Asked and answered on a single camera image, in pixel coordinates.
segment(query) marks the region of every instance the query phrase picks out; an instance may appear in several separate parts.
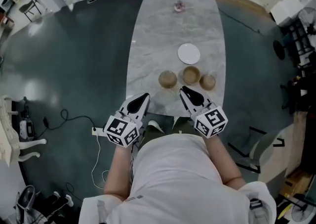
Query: wooden bowl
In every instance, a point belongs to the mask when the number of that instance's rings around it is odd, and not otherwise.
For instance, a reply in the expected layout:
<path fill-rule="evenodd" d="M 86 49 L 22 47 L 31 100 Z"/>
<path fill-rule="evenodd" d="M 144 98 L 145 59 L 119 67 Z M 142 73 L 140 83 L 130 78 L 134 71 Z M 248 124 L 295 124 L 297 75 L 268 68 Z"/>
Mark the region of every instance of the wooden bowl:
<path fill-rule="evenodd" d="M 216 80 L 215 77 L 210 74 L 203 75 L 199 84 L 204 90 L 212 90 L 215 87 Z"/>
<path fill-rule="evenodd" d="M 201 73 L 198 68 L 194 66 L 188 66 L 183 70 L 183 80 L 189 85 L 194 85 L 199 82 Z"/>
<path fill-rule="evenodd" d="M 160 85 L 166 89 L 170 89 L 177 84 L 177 76 L 172 71 L 163 71 L 158 78 Z"/>

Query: black chair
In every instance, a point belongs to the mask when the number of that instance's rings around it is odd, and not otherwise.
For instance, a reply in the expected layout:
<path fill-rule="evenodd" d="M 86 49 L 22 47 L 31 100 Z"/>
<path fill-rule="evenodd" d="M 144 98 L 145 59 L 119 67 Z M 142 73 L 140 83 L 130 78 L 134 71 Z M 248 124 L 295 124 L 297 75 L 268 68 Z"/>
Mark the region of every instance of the black chair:
<path fill-rule="evenodd" d="M 29 19 L 30 22 L 31 22 L 31 19 L 28 17 L 28 15 L 27 15 L 26 13 L 29 12 L 30 14 L 34 15 L 34 13 L 31 12 L 31 9 L 32 9 L 32 8 L 35 7 L 35 8 L 39 11 L 39 13 L 41 14 L 39 8 L 36 6 L 36 2 L 37 2 L 38 4 L 40 4 L 38 0 L 31 0 L 29 3 L 23 5 L 23 6 L 21 6 L 21 7 L 19 8 L 19 11 L 20 11 L 21 13 L 23 13 L 24 15 L 26 15 L 26 17 Z"/>

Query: person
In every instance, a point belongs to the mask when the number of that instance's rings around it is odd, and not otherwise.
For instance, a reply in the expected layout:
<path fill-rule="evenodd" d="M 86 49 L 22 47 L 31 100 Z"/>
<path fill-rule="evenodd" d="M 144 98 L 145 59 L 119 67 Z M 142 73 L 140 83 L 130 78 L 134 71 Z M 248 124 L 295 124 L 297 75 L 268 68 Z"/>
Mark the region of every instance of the person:
<path fill-rule="evenodd" d="M 263 182 L 246 184 L 219 136 L 196 135 L 185 118 L 165 135 L 150 121 L 132 166 L 117 146 L 104 195 L 85 198 L 79 224 L 272 224 L 276 203 Z"/>

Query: white chair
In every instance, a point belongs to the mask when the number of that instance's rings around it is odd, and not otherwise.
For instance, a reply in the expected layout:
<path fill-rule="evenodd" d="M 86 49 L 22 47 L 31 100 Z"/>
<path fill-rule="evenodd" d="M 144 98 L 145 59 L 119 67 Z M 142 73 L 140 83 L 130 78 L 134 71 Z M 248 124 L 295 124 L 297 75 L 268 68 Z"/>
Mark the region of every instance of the white chair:
<path fill-rule="evenodd" d="M 273 154 L 274 147 L 284 147 L 284 139 L 278 138 L 280 132 L 266 133 L 262 130 L 249 127 L 250 130 L 263 134 L 263 136 L 252 147 L 249 154 L 242 153 L 239 149 L 228 143 L 228 146 L 242 156 L 241 159 L 236 162 L 236 165 L 246 170 L 261 173 L 261 166 L 264 165 Z M 273 144 L 274 140 L 281 141 L 280 144 Z"/>
<path fill-rule="evenodd" d="M 9 115 L 17 115 L 17 111 L 11 111 L 12 100 L 8 97 L 0 97 L 0 160 L 5 160 L 10 167 L 11 163 L 24 162 L 32 156 L 40 157 L 38 152 L 20 156 L 20 150 L 33 147 L 38 144 L 46 144 L 46 139 L 20 142 L 18 133 L 12 127 Z"/>

